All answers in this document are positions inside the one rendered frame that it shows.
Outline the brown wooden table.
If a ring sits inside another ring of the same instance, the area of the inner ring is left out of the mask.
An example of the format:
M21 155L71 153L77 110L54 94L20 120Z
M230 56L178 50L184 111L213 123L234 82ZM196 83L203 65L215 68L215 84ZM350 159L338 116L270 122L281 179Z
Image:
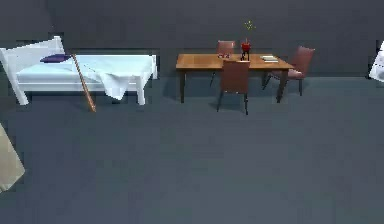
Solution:
M276 56L276 62L265 62L262 54L250 54L250 70L254 71L281 71L279 88L277 90L276 101L281 102L288 78L288 71L293 66ZM180 82L180 102L185 99L185 81L187 74L193 71L220 71L223 65L223 58L216 54L179 54L177 57L176 70L179 74Z

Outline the reddish brown chair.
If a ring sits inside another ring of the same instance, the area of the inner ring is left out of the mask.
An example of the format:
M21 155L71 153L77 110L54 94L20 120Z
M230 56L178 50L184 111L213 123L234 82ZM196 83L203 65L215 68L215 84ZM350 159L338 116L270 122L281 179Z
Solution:
M235 42L218 40L216 53L219 59L229 59L234 52Z
M269 84L269 81L274 78L280 81L280 85L277 91L277 99L281 100L285 87L289 81L297 81L299 88L299 95L303 94L303 80L305 79L310 63L312 61L315 50L313 48L307 48L304 46L299 46L294 53L290 64L292 68L287 72L276 70L265 72L262 77L262 89L265 89Z
M234 93L243 95L245 114L248 114L249 67L249 61L226 60L223 62L222 72L220 74L220 93L216 110L220 109L225 93Z

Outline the red potted plant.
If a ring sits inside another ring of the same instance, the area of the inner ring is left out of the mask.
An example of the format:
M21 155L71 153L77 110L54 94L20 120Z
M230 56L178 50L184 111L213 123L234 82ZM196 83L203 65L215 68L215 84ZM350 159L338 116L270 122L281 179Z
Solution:
M248 32L253 31L256 26L253 24L251 20L248 20L244 23L244 27ZM241 43L241 49L242 49L242 55L240 60L241 61L249 61L250 60L250 49L251 44L248 40L248 38L245 38L245 41Z

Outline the white bed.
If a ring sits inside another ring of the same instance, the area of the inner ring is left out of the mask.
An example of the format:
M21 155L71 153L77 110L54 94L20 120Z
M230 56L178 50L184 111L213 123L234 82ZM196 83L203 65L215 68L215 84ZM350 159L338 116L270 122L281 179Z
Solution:
M59 36L11 49L0 48L0 63L21 105L28 103L28 92L83 91L72 57L61 63L41 62L54 54L67 54ZM147 82L158 77L155 55L77 54L76 58L88 90L103 91L115 100L134 92L143 105Z

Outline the wooden baseball bat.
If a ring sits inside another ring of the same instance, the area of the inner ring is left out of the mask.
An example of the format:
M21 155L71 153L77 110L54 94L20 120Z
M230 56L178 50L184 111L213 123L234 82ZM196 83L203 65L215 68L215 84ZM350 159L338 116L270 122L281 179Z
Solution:
M78 63L78 60L76 58L76 54L71 54L71 57L75 63L75 67L76 67L76 70L79 74L79 78L80 78L80 81L81 81L81 85L82 85L82 88L83 88L83 91L84 91L84 94L85 94L85 97L86 97L86 100L87 100L87 103L88 103L88 106L89 106L89 109L90 111L92 112L96 112L96 105L89 93L89 90L88 90L88 87L86 85L86 82L84 80L84 77L83 77L83 74L81 72L81 69L80 69L80 66L79 66L79 63Z

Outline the dark blue pillow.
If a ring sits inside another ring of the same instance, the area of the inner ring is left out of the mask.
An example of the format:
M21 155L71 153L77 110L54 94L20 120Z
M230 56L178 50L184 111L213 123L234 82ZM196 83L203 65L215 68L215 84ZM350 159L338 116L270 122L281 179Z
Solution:
M54 54L41 59L42 63L61 63L70 59L71 56L67 54Z

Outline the beige furniture corner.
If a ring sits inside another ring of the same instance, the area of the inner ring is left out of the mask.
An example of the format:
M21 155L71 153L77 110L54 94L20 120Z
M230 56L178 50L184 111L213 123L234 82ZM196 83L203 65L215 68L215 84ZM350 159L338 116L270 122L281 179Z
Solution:
M25 168L0 124L0 193L9 190L24 173Z

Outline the white furniture piece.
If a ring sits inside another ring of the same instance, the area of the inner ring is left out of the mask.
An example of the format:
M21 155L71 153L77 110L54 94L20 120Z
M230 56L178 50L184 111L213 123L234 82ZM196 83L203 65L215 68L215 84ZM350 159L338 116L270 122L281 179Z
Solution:
M384 41L380 43L369 77L384 83Z

